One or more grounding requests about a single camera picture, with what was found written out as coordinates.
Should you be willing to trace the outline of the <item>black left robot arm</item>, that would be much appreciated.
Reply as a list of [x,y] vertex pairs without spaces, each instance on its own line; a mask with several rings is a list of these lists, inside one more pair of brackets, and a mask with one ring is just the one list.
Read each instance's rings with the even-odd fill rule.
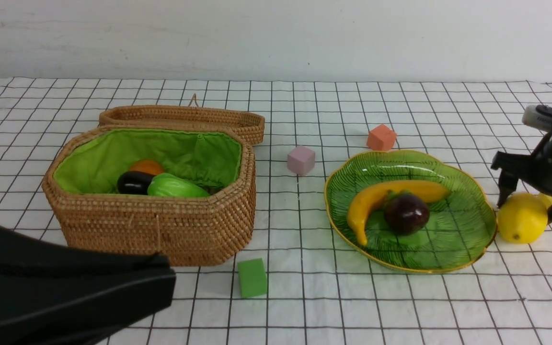
[[168,308],[176,281],[159,253],[98,253],[0,226],[0,345],[96,345]]

